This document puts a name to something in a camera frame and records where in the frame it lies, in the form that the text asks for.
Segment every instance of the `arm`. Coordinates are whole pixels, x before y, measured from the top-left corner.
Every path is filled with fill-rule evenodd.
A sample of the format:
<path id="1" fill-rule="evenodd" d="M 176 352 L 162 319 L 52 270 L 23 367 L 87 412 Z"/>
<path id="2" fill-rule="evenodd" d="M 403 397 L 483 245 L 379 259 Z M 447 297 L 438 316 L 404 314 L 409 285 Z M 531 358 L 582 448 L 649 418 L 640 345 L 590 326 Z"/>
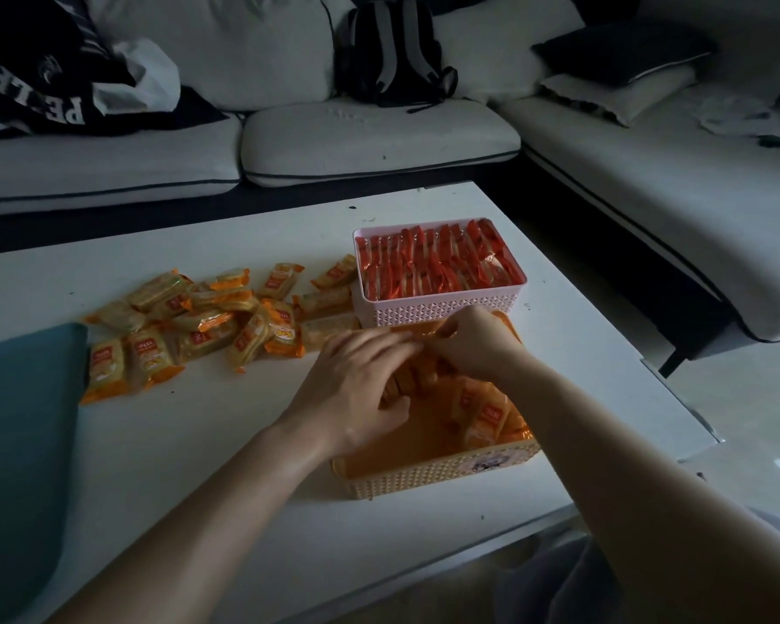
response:
<path id="1" fill-rule="evenodd" d="M 395 429 L 410 400 L 379 410 L 384 385 L 422 349 L 409 334 L 358 331 L 322 350 L 291 405 L 81 589 L 49 624 L 195 624 L 211 611 L 272 516 L 318 465 Z"/>
<path id="2" fill-rule="evenodd" d="M 481 307 L 430 343 L 517 406 L 631 604 L 666 621 L 780 622 L 780 533 L 687 473 Z"/>

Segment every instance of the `blue cutting board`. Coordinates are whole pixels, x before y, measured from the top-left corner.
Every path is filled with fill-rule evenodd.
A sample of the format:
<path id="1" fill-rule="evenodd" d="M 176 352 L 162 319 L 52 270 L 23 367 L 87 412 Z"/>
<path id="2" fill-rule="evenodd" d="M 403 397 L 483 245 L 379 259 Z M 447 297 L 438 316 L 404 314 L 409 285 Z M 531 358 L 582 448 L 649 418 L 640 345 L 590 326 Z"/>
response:
<path id="1" fill-rule="evenodd" d="M 61 556 L 86 326 L 0 342 L 0 622 L 26 608 Z"/>

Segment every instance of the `sofa seat cushion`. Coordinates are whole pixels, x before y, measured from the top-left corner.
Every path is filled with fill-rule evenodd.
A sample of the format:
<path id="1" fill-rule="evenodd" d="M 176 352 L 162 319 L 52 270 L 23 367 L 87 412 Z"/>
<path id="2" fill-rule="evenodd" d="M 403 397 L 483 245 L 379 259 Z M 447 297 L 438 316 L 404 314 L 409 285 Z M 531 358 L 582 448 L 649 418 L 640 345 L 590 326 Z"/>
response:
<path id="1" fill-rule="evenodd" d="M 0 215 L 218 195 L 239 184 L 236 117 L 120 137 L 0 140 Z"/>
<path id="2" fill-rule="evenodd" d="M 748 335 L 780 340 L 780 149 L 702 130 L 682 94 L 631 129 L 538 97 L 500 114 L 538 164 L 730 303 Z"/>
<path id="3" fill-rule="evenodd" d="M 497 162 L 520 136 L 483 104 L 450 100 L 407 113 L 350 99 L 259 111 L 246 121 L 241 158 L 263 186 Z"/>

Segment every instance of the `tabletop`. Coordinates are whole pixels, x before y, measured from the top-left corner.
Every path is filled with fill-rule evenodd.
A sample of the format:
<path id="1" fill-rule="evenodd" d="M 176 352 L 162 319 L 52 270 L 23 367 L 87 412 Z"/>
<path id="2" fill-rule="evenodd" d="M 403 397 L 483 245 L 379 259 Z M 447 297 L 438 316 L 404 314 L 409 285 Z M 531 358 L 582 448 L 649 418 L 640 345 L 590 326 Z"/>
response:
<path id="1" fill-rule="evenodd" d="M 201 279 L 247 266 L 260 283 L 272 264 L 297 262 L 309 274 L 296 288 L 302 293 L 312 275 L 353 251 L 357 228 L 483 216 L 528 277 L 510 318 L 533 354 L 673 458 L 715 444 L 634 347 L 473 184 L 0 253 L 0 340 L 79 319 L 175 267 Z M 44 620 L 276 419 L 314 358 L 261 359 L 238 375 L 216 354 L 146 393 L 81 409 L 62 559 L 14 622 Z M 319 621 L 330 605 L 370 592 L 380 597 L 392 582 L 573 512 L 542 453 L 520 466 L 372 501 L 345 498 L 333 473 L 320 468 L 266 530 L 214 621 L 311 621 L 313 613 Z"/>

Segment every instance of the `person's left hand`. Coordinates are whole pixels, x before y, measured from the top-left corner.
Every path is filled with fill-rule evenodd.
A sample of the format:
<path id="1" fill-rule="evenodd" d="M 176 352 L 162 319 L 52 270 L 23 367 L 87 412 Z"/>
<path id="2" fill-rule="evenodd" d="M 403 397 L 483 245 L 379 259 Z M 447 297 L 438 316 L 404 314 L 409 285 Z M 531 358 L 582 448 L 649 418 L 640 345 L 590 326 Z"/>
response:
<path id="1" fill-rule="evenodd" d="M 343 455 L 391 432 L 407 419 L 410 398 L 379 409 L 384 385 L 423 345 L 410 333 L 370 328 L 331 339 L 323 347 L 278 423 L 309 429 L 321 459 Z"/>

